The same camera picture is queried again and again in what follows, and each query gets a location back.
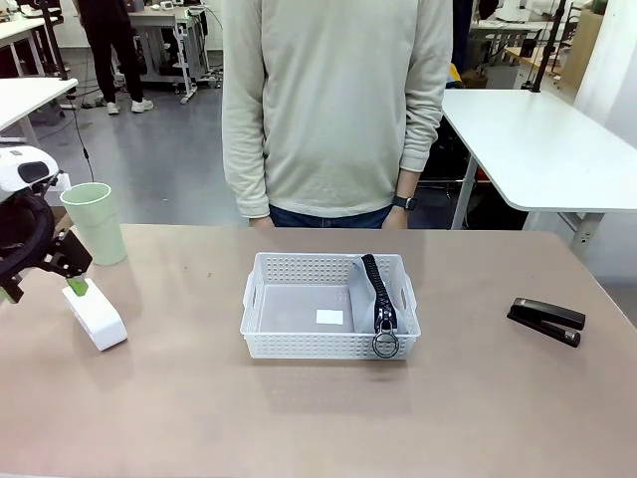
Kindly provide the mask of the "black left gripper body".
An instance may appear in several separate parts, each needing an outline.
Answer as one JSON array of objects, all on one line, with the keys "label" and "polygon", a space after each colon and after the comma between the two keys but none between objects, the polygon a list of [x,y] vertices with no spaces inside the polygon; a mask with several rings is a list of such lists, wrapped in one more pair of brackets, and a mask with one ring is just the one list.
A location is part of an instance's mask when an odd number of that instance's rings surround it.
[{"label": "black left gripper body", "polygon": [[76,234],[61,230],[51,241],[43,258],[43,269],[62,277],[80,277],[93,262],[93,257]]}]

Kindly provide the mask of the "white rectangular box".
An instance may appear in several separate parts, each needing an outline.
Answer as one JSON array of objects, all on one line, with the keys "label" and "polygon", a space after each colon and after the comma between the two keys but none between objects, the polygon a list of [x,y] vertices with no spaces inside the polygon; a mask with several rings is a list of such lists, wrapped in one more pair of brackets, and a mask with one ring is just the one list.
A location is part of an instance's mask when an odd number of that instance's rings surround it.
[{"label": "white rectangular box", "polygon": [[89,288],[84,296],[76,296],[68,284],[63,294],[77,321],[103,352],[126,341],[128,334],[113,304],[92,279],[86,280]]}]

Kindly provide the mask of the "black stapler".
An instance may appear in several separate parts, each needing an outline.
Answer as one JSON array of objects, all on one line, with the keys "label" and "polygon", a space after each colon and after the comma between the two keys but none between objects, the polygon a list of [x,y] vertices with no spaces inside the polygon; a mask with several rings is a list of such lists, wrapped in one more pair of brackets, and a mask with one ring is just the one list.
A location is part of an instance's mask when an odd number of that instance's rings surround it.
[{"label": "black stapler", "polygon": [[507,318],[572,348],[580,344],[586,316],[554,304],[516,298]]}]

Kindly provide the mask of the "person's right forearm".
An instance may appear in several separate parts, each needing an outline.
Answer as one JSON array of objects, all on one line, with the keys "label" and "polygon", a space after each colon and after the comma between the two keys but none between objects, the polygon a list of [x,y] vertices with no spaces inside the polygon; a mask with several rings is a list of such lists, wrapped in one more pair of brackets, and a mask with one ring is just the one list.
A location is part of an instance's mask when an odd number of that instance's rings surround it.
[{"label": "person's right forearm", "polygon": [[270,215],[265,184],[263,129],[257,122],[223,118],[223,163],[225,177],[238,209],[251,222]]}]

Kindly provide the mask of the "person's left forearm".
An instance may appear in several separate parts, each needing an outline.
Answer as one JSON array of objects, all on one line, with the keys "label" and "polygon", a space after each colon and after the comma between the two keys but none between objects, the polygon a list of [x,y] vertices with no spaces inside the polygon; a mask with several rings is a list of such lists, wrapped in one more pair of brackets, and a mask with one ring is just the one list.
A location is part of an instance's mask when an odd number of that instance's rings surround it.
[{"label": "person's left forearm", "polygon": [[406,129],[395,195],[414,197],[415,190],[436,141],[442,117],[442,94],[409,94]]}]

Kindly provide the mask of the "white perforated plastic basket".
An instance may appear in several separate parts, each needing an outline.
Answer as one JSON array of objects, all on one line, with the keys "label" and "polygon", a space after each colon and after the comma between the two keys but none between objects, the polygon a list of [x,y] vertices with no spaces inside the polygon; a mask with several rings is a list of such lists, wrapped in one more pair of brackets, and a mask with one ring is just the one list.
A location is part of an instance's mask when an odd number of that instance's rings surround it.
[{"label": "white perforated plastic basket", "polygon": [[[398,354],[405,360],[421,335],[417,301],[401,256],[372,254],[398,316]],[[353,328],[348,271],[363,254],[274,253],[256,255],[243,298],[241,323],[254,359],[383,359],[372,334]],[[319,325],[317,310],[340,310],[342,326]]]}]

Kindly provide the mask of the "person's left hand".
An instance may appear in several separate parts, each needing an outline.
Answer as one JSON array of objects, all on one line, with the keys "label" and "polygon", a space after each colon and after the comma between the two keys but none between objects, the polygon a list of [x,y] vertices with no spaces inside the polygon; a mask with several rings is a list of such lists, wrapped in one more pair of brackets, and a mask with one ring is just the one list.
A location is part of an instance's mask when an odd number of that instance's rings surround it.
[{"label": "person's left hand", "polygon": [[392,230],[407,229],[408,215],[409,212],[406,209],[399,206],[393,206],[384,219],[381,228]]}]

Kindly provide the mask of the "pale green plastic cup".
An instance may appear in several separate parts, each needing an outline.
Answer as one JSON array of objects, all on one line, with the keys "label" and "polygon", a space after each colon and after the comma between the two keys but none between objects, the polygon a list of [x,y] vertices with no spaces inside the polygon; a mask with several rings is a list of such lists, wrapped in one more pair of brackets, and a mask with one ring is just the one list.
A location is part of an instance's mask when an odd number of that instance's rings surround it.
[{"label": "pale green plastic cup", "polygon": [[76,184],[62,192],[60,199],[95,264],[110,266],[126,258],[117,207],[108,184]]}]

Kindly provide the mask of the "white table with metal legs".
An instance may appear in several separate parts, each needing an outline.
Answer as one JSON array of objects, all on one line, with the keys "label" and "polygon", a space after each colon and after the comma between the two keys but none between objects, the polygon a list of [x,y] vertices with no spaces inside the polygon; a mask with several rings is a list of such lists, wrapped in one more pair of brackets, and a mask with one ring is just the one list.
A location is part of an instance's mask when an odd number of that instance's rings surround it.
[{"label": "white table with metal legs", "polygon": [[26,142],[39,146],[28,115],[63,96],[79,84],[77,79],[19,77],[0,79],[0,131],[17,123]]}]

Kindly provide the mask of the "person in black clothes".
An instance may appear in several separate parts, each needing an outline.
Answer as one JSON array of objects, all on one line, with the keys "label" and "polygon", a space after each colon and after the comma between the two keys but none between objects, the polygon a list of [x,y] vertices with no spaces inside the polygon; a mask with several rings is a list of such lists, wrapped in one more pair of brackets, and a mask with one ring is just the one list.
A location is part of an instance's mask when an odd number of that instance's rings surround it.
[{"label": "person in black clothes", "polygon": [[143,93],[134,48],[133,32],[125,0],[72,0],[81,26],[85,30],[94,57],[99,88],[110,116],[119,113],[112,72],[112,52],[122,67],[131,111],[143,114],[153,109],[153,102]]}]

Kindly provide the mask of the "white background desk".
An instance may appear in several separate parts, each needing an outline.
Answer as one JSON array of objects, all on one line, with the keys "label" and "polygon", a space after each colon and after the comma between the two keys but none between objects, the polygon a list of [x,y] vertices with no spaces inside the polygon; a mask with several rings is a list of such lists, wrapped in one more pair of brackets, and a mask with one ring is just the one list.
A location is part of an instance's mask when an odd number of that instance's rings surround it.
[{"label": "white background desk", "polygon": [[[52,20],[54,25],[61,22]],[[0,79],[57,74],[43,16],[0,21]]]}]

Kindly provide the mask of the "grey workbench on wheels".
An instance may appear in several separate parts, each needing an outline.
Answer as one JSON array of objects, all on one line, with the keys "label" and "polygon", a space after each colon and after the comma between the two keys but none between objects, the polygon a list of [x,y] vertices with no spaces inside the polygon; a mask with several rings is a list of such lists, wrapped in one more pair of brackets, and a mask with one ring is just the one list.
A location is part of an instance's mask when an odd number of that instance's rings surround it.
[{"label": "grey workbench on wheels", "polygon": [[206,48],[204,7],[166,0],[131,12],[129,20],[143,58],[143,83],[171,86],[184,105],[201,84],[210,84],[213,70]]}]

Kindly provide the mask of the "person in beige sweater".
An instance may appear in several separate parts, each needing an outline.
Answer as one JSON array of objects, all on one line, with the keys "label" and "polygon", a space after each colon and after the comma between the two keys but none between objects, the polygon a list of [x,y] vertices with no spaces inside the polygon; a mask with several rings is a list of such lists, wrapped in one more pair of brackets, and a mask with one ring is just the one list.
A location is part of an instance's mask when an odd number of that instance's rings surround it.
[{"label": "person in beige sweater", "polygon": [[445,92],[452,0],[223,0],[223,118],[263,129],[274,227],[381,228],[407,96]]}]

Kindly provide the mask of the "large white side table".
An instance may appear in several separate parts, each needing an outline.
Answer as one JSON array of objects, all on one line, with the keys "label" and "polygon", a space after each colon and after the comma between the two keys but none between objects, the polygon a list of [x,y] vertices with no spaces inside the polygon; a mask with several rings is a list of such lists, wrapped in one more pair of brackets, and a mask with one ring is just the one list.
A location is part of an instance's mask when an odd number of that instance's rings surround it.
[{"label": "large white side table", "polygon": [[505,202],[528,213],[556,213],[583,255],[608,213],[637,213],[637,148],[548,93],[448,90],[442,111],[469,151],[452,228],[465,218],[477,170]]}]

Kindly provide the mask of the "wooden board panel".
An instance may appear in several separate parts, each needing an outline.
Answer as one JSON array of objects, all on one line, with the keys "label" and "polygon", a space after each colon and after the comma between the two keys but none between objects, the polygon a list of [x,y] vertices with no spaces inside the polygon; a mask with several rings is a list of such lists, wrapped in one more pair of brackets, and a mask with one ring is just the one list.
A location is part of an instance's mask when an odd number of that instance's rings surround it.
[{"label": "wooden board panel", "polygon": [[561,87],[572,91],[579,89],[594,50],[604,16],[584,9],[571,43],[566,62],[559,80]]}]

